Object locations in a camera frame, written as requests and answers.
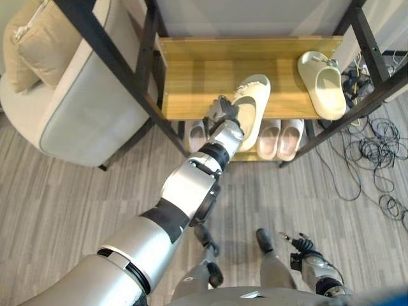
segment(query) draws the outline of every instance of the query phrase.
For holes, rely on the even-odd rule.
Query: cushion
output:
[[[4,30],[4,65],[8,81],[15,92],[23,91],[39,80],[38,76],[19,57],[15,36],[20,26],[28,24],[41,2],[42,0],[28,0],[21,10],[13,16]]]
[[[18,54],[44,83],[56,87],[81,39],[65,14],[50,1],[18,41]]]

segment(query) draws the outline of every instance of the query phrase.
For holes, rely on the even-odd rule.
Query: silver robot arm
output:
[[[327,297],[352,293],[345,287],[339,270],[316,251],[312,240],[307,235],[299,233],[298,239],[291,238],[285,233],[281,235],[298,251],[291,253],[291,268],[302,273],[302,279],[310,290]]]
[[[217,184],[238,150],[243,132],[237,110],[220,96],[207,118],[210,139],[166,180],[159,203],[132,218],[59,282],[24,306],[146,305],[188,225],[203,222],[221,188]]]

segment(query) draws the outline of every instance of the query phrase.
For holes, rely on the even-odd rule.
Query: white slipper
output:
[[[334,63],[318,51],[306,52],[298,60],[298,71],[313,107],[327,120],[337,120],[346,112],[341,75]]]
[[[207,141],[202,120],[187,120],[184,124],[184,144],[190,152],[197,152]]]
[[[282,120],[276,155],[283,161],[291,161],[296,156],[302,139],[305,122],[303,119]]]
[[[239,107],[237,119],[244,131],[244,140],[239,152],[248,151],[256,143],[270,88],[266,75],[251,75],[235,90],[232,104]]]
[[[263,120],[259,131],[256,151],[258,156],[267,161],[271,161],[278,147],[279,133],[281,132],[281,120]]]

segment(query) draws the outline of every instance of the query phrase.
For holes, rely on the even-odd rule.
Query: wooden shelf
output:
[[[168,65],[164,116],[201,119],[218,95],[232,100],[244,78],[264,73],[272,83],[264,118],[318,119],[297,72],[297,59],[308,50],[331,57],[341,38],[161,38]]]

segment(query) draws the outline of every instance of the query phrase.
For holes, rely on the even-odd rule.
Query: white armchair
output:
[[[97,0],[94,14],[133,69],[139,51],[121,0]],[[0,79],[0,101],[11,123],[41,152],[59,159],[99,166],[149,116],[83,39],[55,89],[45,84],[14,93]],[[148,92],[157,100],[150,76]]]

